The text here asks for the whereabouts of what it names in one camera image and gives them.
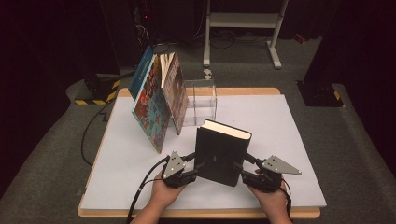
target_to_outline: black cable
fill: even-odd
[[[205,0],[204,0],[204,1],[202,1],[202,16],[201,16],[201,22],[200,22],[200,24],[199,24],[199,27],[198,27],[197,32],[195,33],[193,39],[195,39],[195,38],[198,36],[199,32],[201,31],[201,28],[203,27],[205,15],[206,15],[206,10],[205,10]]]
[[[262,41],[266,41],[267,39],[268,39],[268,37],[256,36],[254,39],[251,39],[251,40],[246,40],[243,38],[236,38],[235,42],[237,42],[237,43],[259,43]]]
[[[212,42],[210,42],[210,46],[213,47],[214,49],[228,49],[235,43],[235,36],[233,35],[215,36],[215,38],[220,41],[230,41],[231,43],[228,46],[221,48],[221,47],[217,47],[216,45],[212,44]]]
[[[148,181],[145,182],[145,185],[147,185],[149,182],[154,182],[154,181],[157,181],[157,180],[161,180],[161,179],[152,179],[152,180],[148,180]]]
[[[129,208],[129,212],[128,212],[128,217],[126,218],[126,223],[129,224],[132,221],[132,212],[134,211],[134,206],[136,205],[137,199],[139,198],[140,192],[142,192],[143,187],[145,187],[145,185],[150,182],[146,182],[146,180],[149,178],[149,175],[152,173],[152,171],[157,168],[157,166],[159,166],[161,163],[165,162],[165,161],[169,161],[170,156],[166,156],[165,158],[163,158],[162,160],[160,160],[159,162],[157,162],[153,167],[151,167],[151,169],[148,171],[148,173],[146,174],[145,178],[143,179],[142,183],[139,186],[139,189],[137,190],[136,194],[134,195],[134,200],[131,203],[131,207]]]
[[[285,182],[286,186],[289,189],[289,194],[282,189],[281,187],[279,187],[279,189],[286,195],[286,200],[287,200],[287,204],[286,204],[286,211],[288,212],[288,216],[290,218],[290,210],[291,210],[291,190],[290,190],[290,186],[288,184],[288,182],[286,182],[285,179],[282,178],[282,181]]]
[[[168,42],[164,42],[164,43],[161,43],[161,44],[156,44],[156,45],[153,46],[153,48],[155,49],[158,46],[164,46],[164,45],[167,46],[168,48],[163,50],[163,51],[161,51],[161,52],[157,52],[156,54],[164,54],[166,51],[168,51],[171,48],[171,44],[168,43]]]
[[[192,152],[190,155],[181,157],[181,159],[182,159],[183,161],[191,161],[191,160],[194,159],[194,158],[195,158],[195,152]]]
[[[108,121],[108,119],[106,119],[107,113],[102,113],[102,111],[104,111],[104,110],[105,110],[109,105],[111,105],[112,103],[113,103],[113,101],[110,102],[110,103],[108,103],[107,105],[103,106],[102,109],[100,109],[100,110],[95,114],[95,116],[93,116],[93,118],[90,120],[90,122],[88,123],[87,127],[85,128],[84,134],[82,135],[82,138],[81,138],[81,147],[80,147],[81,157],[82,157],[82,159],[83,159],[87,164],[89,164],[90,166],[93,166],[92,162],[88,161],[88,160],[85,158],[85,155],[84,155],[84,139],[85,139],[85,135],[87,134],[88,128],[90,128],[90,126],[91,126],[93,120],[94,120],[98,115],[104,115],[102,121]]]

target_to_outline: yellow and black hazard tape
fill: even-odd
[[[114,100],[120,81],[114,82],[110,94],[103,99],[75,99],[77,105],[106,105]]]

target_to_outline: book cover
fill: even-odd
[[[136,71],[134,72],[131,85],[128,88],[129,93],[131,93],[132,98],[134,98],[134,100],[136,100],[136,96],[142,87],[146,74],[148,73],[151,67],[153,57],[154,57],[153,49],[151,46],[148,46],[142,56],[142,59],[140,60],[139,65],[136,68]]]
[[[235,187],[240,173],[234,163],[243,165],[250,139],[249,132],[206,119],[196,134],[194,166],[205,162],[198,176]]]
[[[161,58],[161,63],[163,66],[163,95],[169,105],[177,134],[180,134],[183,127],[184,118],[186,116],[187,106],[189,104],[189,98],[184,85],[184,77],[177,53],[161,55]]]
[[[161,153],[171,115],[161,89],[161,64],[158,56],[152,59],[132,113],[152,145]]]

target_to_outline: colorful book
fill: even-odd
[[[151,67],[153,58],[154,52],[152,50],[152,47],[148,46],[142,56],[142,59],[140,60],[139,65],[137,66],[136,71],[134,72],[131,85],[128,88],[129,93],[131,93],[134,100],[136,100],[136,96],[142,87],[143,81],[145,80],[145,77]]]
[[[161,63],[156,55],[136,95],[132,113],[151,144],[161,153],[171,115],[161,89]]]
[[[189,103],[177,53],[156,55],[148,47],[129,91],[134,98],[134,117],[161,153],[169,119],[180,134]]]
[[[177,53],[162,54],[161,63],[163,68],[161,88],[169,106],[177,134],[180,134],[187,106],[189,105],[189,98],[186,93],[184,77]]]

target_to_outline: stand leg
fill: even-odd
[[[273,37],[270,41],[267,41],[267,46],[268,49],[270,50],[271,58],[274,63],[274,67],[276,69],[281,69],[282,64],[280,63],[279,57],[277,56],[276,50],[275,50],[275,44],[277,41],[277,37],[279,35],[280,27],[282,26],[283,18],[285,17],[285,11],[286,7],[288,6],[289,0],[284,0],[282,3],[282,7],[279,12],[279,16],[277,17],[277,22],[276,22],[276,28],[274,30]]]
[[[210,0],[207,0],[204,67],[209,67],[209,66],[210,66]]]

